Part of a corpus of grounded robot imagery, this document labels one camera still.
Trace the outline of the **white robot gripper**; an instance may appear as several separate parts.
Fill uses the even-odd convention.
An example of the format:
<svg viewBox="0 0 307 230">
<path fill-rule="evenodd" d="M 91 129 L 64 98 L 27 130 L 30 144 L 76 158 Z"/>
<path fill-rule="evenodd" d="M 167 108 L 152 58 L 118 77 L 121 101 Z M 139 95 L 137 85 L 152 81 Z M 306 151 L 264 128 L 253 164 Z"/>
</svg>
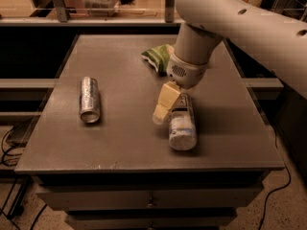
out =
<svg viewBox="0 0 307 230">
<path fill-rule="evenodd" d="M 153 112 L 153 122 L 163 124 L 176 104 L 181 92 L 180 88 L 190 89 L 199 84 L 207 65 L 195 65 L 185 62 L 175 54 L 171 54 L 166 72 L 171 81 L 162 85 L 158 101 Z"/>
</svg>

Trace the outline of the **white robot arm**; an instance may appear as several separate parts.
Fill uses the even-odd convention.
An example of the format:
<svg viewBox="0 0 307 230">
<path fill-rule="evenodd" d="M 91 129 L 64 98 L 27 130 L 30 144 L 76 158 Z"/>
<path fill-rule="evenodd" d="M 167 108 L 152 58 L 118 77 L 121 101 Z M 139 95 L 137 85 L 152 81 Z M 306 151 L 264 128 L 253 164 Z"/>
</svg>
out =
<svg viewBox="0 0 307 230">
<path fill-rule="evenodd" d="M 175 0 L 183 22 L 167 65 L 153 121 L 162 124 L 179 96 L 199 84 L 226 38 L 307 98 L 307 23 L 243 0 Z"/>
</svg>

